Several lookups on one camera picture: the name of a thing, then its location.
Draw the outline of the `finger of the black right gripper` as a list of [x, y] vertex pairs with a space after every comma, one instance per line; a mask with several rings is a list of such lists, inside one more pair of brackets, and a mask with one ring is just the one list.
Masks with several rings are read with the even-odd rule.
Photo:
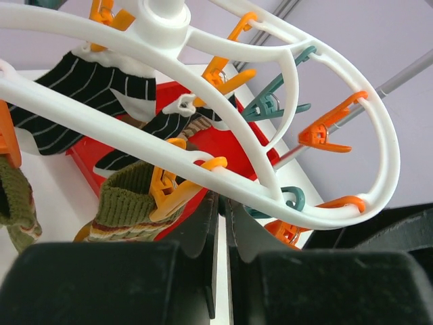
[[432, 246], [432, 204], [384, 209], [374, 218], [338, 230], [314, 231], [304, 249], [414, 251]]

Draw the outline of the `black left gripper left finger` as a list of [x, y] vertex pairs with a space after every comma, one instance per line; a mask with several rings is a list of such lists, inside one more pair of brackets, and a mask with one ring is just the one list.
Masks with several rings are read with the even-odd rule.
[[1, 286], [2, 324], [209, 324], [215, 317], [219, 197], [157, 242], [48, 243]]

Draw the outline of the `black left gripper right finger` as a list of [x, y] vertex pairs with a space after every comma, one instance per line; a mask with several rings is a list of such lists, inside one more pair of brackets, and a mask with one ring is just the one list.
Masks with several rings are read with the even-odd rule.
[[240, 203], [225, 217], [232, 324], [432, 323], [432, 246], [297, 251]]

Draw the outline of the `olive green striped sock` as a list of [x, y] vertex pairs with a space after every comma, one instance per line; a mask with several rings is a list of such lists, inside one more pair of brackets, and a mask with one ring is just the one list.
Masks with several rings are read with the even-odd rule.
[[5, 227], [13, 246], [22, 253], [42, 234], [37, 219], [33, 190], [19, 168], [1, 157], [1, 227]]

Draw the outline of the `orange clothes peg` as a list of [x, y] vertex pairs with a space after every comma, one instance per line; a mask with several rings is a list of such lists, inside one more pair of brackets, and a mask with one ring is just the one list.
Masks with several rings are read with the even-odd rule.
[[177, 176], [161, 167], [153, 167], [150, 179], [149, 195], [154, 199], [155, 208], [149, 218], [153, 223], [162, 221], [185, 206], [202, 186], [185, 180], [177, 181]]

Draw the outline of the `white round clip hanger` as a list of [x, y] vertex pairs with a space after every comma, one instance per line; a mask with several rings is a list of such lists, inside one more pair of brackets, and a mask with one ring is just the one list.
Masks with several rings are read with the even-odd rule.
[[[375, 217], [396, 190], [401, 158], [390, 115], [370, 82], [342, 54], [249, 1], [218, 1], [240, 20], [228, 38], [191, 25], [184, 1], [94, 1], [88, 17], [54, 9], [3, 2], [1, 27], [33, 30], [80, 40], [41, 78], [31, 81], [1, 62], [1, 101], [9, 112], [14, 156], [63, 154], [84, 137], [112, 148], [97, 164], [107, 177], [143, 160], [164, 180], [152, 182], [157, 196], [153, 221], [207, 188], [276, 219], [309, 230], [334, 230]], [[238, 110], [234, 92], [255, 74], [245, 71], [224, 81], [230, 60], [277, 63], [286, 92], [281, 122], [262, 143]], [[351, 95], [300, 134], [304, 147], [349, 152], [329, 143], [329, 129], [359, 104], [378, 138], [378, 175], [366, 193], [319, 206], [302, 203], [283, 190], [281, 168], [295, 151], [272, 162], [296, 113], [299, 61], [329, 67]]]

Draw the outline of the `black white striped sock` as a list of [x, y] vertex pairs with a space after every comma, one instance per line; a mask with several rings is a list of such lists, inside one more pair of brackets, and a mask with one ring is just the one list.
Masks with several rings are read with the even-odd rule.
[[[142, 131], [162, 140], [178, 137], [200, 118], [216, 129], [227, 129], [214, 110], [192, 104], [193, 94], [180, 95], [156, 112], [155, 70], [110, 50], [96, 52], [89, 45], [77, 47], [36, 82], [108, 116], [127, 114], [143, 123]], [[18, 144], [29, 154], [62, 154], [83, 138], [82, 134], [15, 104], [7, 106]]]

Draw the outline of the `red plastic tray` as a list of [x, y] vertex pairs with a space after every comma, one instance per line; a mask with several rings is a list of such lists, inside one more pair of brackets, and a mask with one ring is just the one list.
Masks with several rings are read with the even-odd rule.
[[[156, 112], [161, 111], [167, 104], [188, 91], [187, 88], [175, 81], [158, 84], [156, 86]], [[252, 181], [256, 180], [256, 173], [246, 153], [232, 132], [219, 131], [211, 127], [205, 131], [198, 132], [190, 138], [190, 141], [201, 151], [205, 151], [213, 156], [224, 156], [228, 162], [227, 169], [230, 171], [251, 179]], [[93, 166], [111, 151], [113, 151], [112, 147], [89, 137], [82, 138], [67, 151], [67, 155], [73, 158], [96, 196], [99, 196], [101, 185], [105, 179], [93, 172]], [[164, 230], [156, 238], [159, 240], [165, 237], [187, 219], [196, 210], [206, 193], [207, 190], [203, 189], [192, 198], [187, 203], [178, 221]]]

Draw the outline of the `orange peg at left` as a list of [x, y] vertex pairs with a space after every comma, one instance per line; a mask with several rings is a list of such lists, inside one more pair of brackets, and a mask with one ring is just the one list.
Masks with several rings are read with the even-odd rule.
[[3, 100], [1, 100], [0, 104], [0, 130], [1, 155], [6, 157], [11, 167], [20, 167], [22, 164], [21, 151], [14, 131], [14, 125], [9, 113], [9, 108]]

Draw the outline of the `white metal drying rack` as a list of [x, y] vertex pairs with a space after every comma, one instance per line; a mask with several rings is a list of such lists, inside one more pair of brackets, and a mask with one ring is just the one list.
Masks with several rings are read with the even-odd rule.
[[[274, 16], [285, 20], [290, 12], [300, 3], [300, 1], [281, 1], [280, 4], [276, 7], [273, 12]], [[413, 77], [416, 77], [419, 73], [423, 72], [425, 69], [432, 65], [432, 50], [425, 53], [420, 58], [416, 59], [412, 64], [408, 65], [406, 68], [402, 69], [392, 78], [387, 80], [382, 85], [378, 86], [375, 91], [379, 95], [381, 99], [384, 99], [387, 95], [392, 93], [394, 90], [399, 88], [401, 85], [410, 81]], [[337, 123], [334, 123], [328, 128], [328, 134], [332, 134], [334, 131], [340, 129], [343, 125], [347, 124], [352, 119], [356, 118], [365, 109], [360, 104], [354, 104], [351, 106], [350, 113], [348, 116], [344, 117]], [[295, 148], [291, 149], [289, 152], [281, 156], [280, 161], [275, 165], [275, 167], [283, 167], [286, 163], [289, 163], [291, 160], [297, 158], [300, 154], [310, 149], [310, 147], [306, 147], [303, 145], [298, 145]]]

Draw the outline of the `brown beige striped sock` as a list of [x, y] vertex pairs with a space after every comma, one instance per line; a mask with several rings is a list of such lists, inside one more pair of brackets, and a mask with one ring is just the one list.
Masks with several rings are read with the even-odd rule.
[[[139, 129], [141, 129], [146, 125], [146, 122], [138, 121], [127, 114], [120, 115], [117, 117], [117, 119]], [[196, 133], [207, 130], [210, 127], [211, 127], [210, 122], [205, 117], [200, 117], [195, 119], [192, 122], [189, 122], [189, 124], [182, 130], [182, 132], [178, 134], [177, 138], [181, 138], [186, 141], [186, 150], [188, 151], [197, 150], [198, 147], [194, 143], [191, 143], [189, 139], [192, 136], [194, 136]]]

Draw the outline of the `teal clothes peg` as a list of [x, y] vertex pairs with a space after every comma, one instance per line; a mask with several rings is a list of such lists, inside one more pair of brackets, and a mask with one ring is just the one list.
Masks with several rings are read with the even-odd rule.
[[[316, 53], [317, 48], [313, 45], [308, 46], [295, 59], [295, 65], [309, 60], [309, 55]], [[283, 75], [277, 75], [241, 112], [247, 122], [263, 121], [272, 118], [282, 117], [283, 108], [280, 108], [280, 101], [274, 94], [284, 83]], [[306, 112], [311, 108], [311, 104], [300, 104], [296, 107], [295, 114]]]

